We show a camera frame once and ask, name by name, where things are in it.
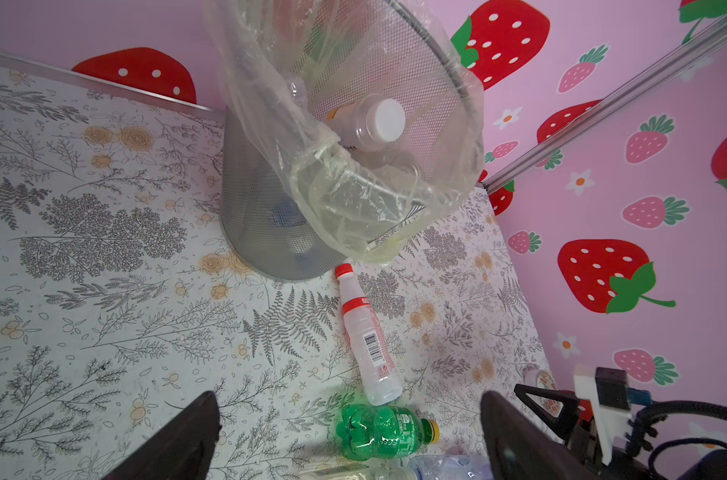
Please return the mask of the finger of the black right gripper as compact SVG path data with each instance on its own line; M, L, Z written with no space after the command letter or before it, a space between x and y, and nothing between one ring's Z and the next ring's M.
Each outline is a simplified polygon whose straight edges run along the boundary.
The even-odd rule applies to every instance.
M515 395L559 440L569 443L581 419L581 400L575 394L517 384Z

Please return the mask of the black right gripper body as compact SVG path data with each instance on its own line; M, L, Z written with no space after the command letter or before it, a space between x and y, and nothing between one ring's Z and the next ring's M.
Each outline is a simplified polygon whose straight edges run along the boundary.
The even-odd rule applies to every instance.
M583 421L569 432L563 445L569 453L581 464L581 479L665 479L659 472L657 462L669 450L683 446L711 446L709 453L699 462L685 470L679 479L727 479L727 442L707 437L692 437L663 442L652 447L643 464L639 460L628 456L622 449L613 448L613 460L609 465L601 463L601 446L595 433L595 426Z

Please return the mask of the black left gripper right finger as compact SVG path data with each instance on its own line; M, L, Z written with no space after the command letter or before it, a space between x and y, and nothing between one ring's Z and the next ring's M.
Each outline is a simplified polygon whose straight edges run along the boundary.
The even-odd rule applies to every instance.
M595 479L497 392L481 397L481 426L495 479Z

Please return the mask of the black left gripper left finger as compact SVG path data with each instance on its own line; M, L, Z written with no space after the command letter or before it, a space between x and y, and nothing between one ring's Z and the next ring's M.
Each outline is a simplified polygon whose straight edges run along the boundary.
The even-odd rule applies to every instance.
M216 396L213 391L203 392L104 479L203 480L220 430Z

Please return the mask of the clear bottle blue cap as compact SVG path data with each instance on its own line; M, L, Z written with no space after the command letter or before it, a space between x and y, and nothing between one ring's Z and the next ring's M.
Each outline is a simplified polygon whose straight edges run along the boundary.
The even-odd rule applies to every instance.
M480 455L417 455L407 467L419 479L493 480L489 460Z

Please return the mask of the clear tea bottle front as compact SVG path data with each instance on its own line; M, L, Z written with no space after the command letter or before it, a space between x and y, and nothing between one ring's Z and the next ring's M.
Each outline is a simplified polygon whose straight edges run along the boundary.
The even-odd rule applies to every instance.
M333 110L324 123L344 149L375 152L401 138L407 118L397 100L371 94Z

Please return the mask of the clear bottle yellow label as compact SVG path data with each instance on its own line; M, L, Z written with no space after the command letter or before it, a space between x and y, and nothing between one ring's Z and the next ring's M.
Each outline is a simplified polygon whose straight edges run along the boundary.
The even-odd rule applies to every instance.
M419 476L404 467L371 467L362 463L341 465L299 474L302 480L417 480Z

